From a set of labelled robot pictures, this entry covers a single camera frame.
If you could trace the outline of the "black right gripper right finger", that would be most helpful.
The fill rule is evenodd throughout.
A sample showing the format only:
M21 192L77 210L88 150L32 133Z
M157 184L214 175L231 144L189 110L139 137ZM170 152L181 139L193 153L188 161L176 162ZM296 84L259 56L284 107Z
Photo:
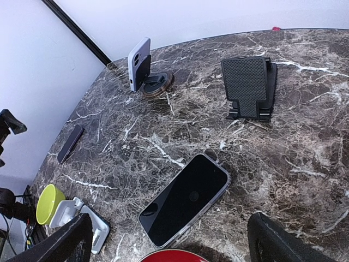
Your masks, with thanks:
M330 261L261 212L248 220L248 243L251 261Z

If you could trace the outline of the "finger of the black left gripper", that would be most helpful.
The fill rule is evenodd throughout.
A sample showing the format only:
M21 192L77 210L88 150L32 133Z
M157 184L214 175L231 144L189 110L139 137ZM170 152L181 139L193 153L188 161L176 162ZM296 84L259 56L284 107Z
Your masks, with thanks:
M2 123L4 123L8 129L11 129L15 135L27 131L26 125L17 120L8 109L3 109L1 111L1 124Z

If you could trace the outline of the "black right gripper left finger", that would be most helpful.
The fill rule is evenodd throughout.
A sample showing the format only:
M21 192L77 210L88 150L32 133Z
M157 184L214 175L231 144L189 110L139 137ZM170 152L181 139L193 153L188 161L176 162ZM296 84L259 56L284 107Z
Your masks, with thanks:
M54 234L9 261L90 261L92 221L81 213Z

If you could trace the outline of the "purple phone dark screen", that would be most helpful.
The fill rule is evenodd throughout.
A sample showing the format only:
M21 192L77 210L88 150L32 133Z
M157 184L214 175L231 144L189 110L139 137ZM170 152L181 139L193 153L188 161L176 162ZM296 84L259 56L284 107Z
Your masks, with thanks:
M80 125L76 125L73 131L70 133L69 137L67 138L65 144L61 148L57 160L59 164L62 164L66 158L68 157L68 154L71 152L75 144L77 143L78 139L82 135L84 131L84 128Z

